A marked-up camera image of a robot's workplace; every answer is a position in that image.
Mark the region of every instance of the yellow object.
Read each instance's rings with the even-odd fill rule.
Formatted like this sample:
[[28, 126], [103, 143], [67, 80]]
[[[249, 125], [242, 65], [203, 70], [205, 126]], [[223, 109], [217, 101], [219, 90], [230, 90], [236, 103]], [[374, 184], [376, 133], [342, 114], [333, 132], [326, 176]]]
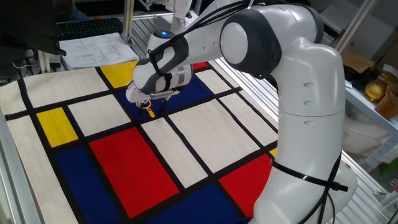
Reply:
[[371, 102], [380, 101], [386, 92], [386, 86], [379, 80], [369, 82], [365, 87], [365, 96], [369, 97]]
[[60, 146], [78, 139], [62, 108], [38, 113], [37, 117], [51, 147]]
[[382, 71], [380, 76], [391, 84], [398, 83], [398, 78], [391, 72]]
[[138, 61], [102, 66], [101, 71], [113, 88], [127, 86], [132, 81], [132, 71]]
[[276, 150], [277, 150], [277, 149], [278, 149], [278, 148], [275, 148], [275, 149], [269, 151], [269, 153], [271, 153], [271, 155], [275, 157], [275, 156], [276, 156]]
[[149, 113], [149, 116], [150, 116], [151, 118], [155, 118], [155, 113], [150, 109], [150, 106], [152, 106], [152, 103], [150, 102], [150, 100], [148, 100], [148, 102], [149, 102], [149, 105], [146, 106], [146, 107], [143, 107], [142, 109], [147, 110], [148, 113]]

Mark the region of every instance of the mondrian pattern mat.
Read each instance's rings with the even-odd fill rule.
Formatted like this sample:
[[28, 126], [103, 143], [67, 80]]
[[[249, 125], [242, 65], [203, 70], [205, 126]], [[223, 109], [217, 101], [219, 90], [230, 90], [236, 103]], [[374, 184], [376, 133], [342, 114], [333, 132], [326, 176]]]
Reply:
[[247, 223], [277, 129], [212, 63], [151, 118], [127, 101], [136, 62], [35, 75], [0, 106], [44, 221]]

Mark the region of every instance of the yellow rectangle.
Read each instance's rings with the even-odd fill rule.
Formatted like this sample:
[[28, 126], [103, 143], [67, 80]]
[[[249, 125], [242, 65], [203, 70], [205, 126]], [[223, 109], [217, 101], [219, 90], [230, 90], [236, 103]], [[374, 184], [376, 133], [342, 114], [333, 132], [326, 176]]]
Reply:
[[127, 86], [132, 81], [132, 71], [138, 61], [102, 66], [101, 71], [113, 88]]
[[277, 150], [277, 148], [269, 151], [269, 153], [271, 153], [271, 155], [275, 157], [276, 156], [276, 150]]
[[37, 114], [51, 147], [77, 140], [75, 130], [62, 108]]

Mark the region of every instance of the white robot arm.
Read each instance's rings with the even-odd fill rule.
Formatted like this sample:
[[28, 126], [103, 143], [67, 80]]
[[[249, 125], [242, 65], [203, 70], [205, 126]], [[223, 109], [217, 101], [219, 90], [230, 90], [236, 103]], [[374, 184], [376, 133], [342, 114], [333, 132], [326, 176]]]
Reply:
[[153, 4], [162, 4], [167, 10], [173, 12], [171, 31], [179, 33], [184, 28], [185, 16], [189, 14], [192, 0], [139, 0], [149, 11]]
[[[192, 63], [220, 57], [256, 78], [272, 75], [279, 87], [278, 151], [250, 224], [325, 223], [357, 188], [355, 173], [340, 162], [345, 111], [341, 57], [318, 44], [323, 22], [313, 9], [257, 4], [237, 10], [240, 5], [248, 2], [216, 0], [198, 23], [176, 37], [154, 32], [149, 58], [135, 67], [127, 98], [136, 102], [178, 94], [177, 87], [192, 77]], [[233, 13], [206, 21], [228, 10]]]

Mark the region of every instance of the white rectangle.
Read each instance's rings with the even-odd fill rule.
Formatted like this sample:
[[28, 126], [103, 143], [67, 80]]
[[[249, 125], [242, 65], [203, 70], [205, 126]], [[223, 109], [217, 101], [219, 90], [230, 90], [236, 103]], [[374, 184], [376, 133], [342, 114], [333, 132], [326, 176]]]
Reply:
[[45, 223], [78, 223], [29, 116], [7, 122]]
[[220, 100], [263, 146], [278, 140], [277, 133], [275, 133], [275, 131], [272, 130], [272, 128], [237, 94], [224, 96], [220, 98]]
[[216, 100], [172, 114], [170, 118], [212, 172], [259, 149]]
[[12, 82], [0, 88], [0, 109], [5, 115], [26, 110], [18, 82]]
[[214, 93], [222, 93], [231, 88], [213, 71], [197, 72], [197, 77]]
[[25, 78], [34, 108], [109, 90], [95, 68]]
[[113, 95], [75, 103], [69, 108], [85, 136], [131, 121]]
[[138, 60], [118, 33], [60, 41], [63, 59], [72, 68], [90, 68]]
[[222, 75], [234, 88], [239, 87], [239, 85], [222, 68], [220, 68], [217, 63], [209, 61], [209, 64], [213, 66], [213, 68], [217, 70], [217, 72], [220, 73], [220, 75]]
[[165, 119], [148, 122], [142, 127], [185, 188], [207, 177], [206, 172]]
[[267, 113], [246, 91], [240, 91], [240, 94], [247, 99], [247, 101], [252, 104], [276, 129], [278, 129], [278, 122], [272, 118], [272, 116]]

